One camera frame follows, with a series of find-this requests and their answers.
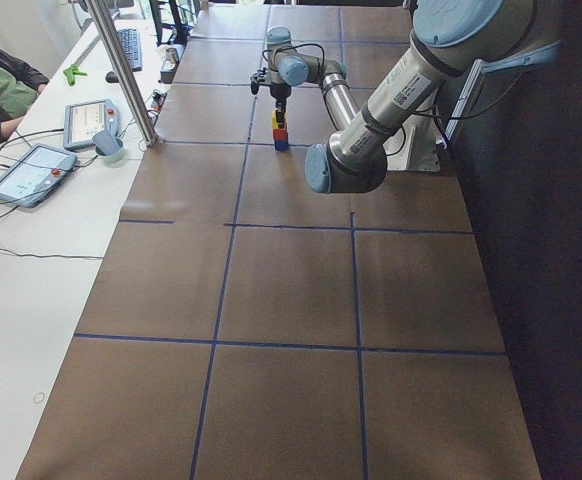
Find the yellow wooden cube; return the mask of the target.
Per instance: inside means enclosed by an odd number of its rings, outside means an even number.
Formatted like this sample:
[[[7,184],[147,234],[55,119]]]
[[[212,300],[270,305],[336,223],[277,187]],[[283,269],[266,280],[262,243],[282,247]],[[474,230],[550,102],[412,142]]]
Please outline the yellow wooden cube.
[[[287,129],[287,117],[286,113],[280,110],[274,109],[272,112],[272,129],[273,130],[286,130]]]

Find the red wooden cube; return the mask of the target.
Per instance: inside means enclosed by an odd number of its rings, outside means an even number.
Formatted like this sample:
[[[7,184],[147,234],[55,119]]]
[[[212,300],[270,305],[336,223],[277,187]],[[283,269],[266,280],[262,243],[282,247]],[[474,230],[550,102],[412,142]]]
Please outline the red wooden cube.
[[[273,131],[273,139],[275,142],[287,142],[288,131],[286,129],[275,128]]]

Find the blue wooden cube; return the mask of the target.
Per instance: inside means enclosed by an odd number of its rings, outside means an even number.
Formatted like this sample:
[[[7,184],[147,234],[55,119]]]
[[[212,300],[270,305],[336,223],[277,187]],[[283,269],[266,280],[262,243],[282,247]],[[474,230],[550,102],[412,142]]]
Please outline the blue wooden cube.
[[[289,143],[287,139],[275,139],[274,147],[276,151],[287,151],[289,149]]]

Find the metal cup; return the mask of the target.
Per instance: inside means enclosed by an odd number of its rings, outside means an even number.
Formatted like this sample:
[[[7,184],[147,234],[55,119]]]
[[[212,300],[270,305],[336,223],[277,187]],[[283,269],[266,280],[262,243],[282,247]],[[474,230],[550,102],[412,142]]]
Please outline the metal cup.
[[[166,48],[165,49],[165,60],[167,62],[177,64],[179,62],[179,53],[176,48]]]

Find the black keyboard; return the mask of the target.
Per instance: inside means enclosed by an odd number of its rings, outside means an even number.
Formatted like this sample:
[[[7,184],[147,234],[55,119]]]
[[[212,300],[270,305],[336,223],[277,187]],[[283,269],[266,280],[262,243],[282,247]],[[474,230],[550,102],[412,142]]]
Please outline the black keyboard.
[[[143,62],[142,42],[139,31],[136,28],[124,28],[117,31],[117,37],[131,70],[134,72],[141,71]]]

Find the black computer mouse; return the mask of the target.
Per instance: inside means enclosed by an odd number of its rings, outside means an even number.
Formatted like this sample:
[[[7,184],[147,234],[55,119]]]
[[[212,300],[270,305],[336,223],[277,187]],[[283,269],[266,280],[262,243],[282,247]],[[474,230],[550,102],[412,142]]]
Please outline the black computer mouse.
[[[114,71],[110,71],[105,75],[105,81],[110,84],[118,83],[119,79]]]

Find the teach pendant far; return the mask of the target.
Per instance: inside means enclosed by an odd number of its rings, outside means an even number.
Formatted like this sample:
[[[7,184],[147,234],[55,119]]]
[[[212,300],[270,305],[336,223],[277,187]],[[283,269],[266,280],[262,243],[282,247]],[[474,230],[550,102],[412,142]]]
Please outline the teach pendant far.
[[[101,131],[113,136],[119,132],[120,119],[110,99],[93,100],[65,107],[63,147],[78,151],[95,145],[93,137]]]

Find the teach pendant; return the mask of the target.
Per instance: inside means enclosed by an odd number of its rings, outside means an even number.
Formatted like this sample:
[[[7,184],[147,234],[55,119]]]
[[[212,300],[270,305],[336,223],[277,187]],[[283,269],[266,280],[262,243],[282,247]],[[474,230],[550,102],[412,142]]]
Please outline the teach pendant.
[[[0,200],[33,208],[63,182],[76,164],[75,153],[36,144],[0,177]]]
[[[78,151],[95,145],[93,137],[101,131],[113,136],[119,132],[120,119],[110,99],[93,100],[65,107],[63,147]]]

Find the green plastic clamp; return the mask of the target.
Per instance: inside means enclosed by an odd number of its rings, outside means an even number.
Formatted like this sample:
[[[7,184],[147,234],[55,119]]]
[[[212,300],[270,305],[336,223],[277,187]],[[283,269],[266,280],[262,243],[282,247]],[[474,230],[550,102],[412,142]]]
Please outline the green plastic clamp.
[[[74,86],[76,78],[87,76],[87,73],[81,71],[77,65],[71,65],[63,71],[63,75],[66,78],[67,84],[69,86]]]

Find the teach pendant near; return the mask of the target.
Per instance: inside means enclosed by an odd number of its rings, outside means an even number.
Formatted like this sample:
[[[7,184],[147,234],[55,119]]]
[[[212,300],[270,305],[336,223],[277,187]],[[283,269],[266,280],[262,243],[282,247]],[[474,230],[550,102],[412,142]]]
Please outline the teach pendant near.
[[[76,164],[75,153],[36,144],[0,177],[0,200],[33,208],[63,182]]]

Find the aluminium frame post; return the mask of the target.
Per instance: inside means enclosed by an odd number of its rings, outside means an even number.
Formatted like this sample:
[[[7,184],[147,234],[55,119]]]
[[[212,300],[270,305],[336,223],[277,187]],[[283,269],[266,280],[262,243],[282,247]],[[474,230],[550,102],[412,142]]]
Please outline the aluminium frame post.
[[[104,1],[86,0],[85,3],[118,77],[127,105],[138,126],[144,144],[147,148],[151,148],[156,144],[159,136],[118,39],[114,21],[111,19]]]

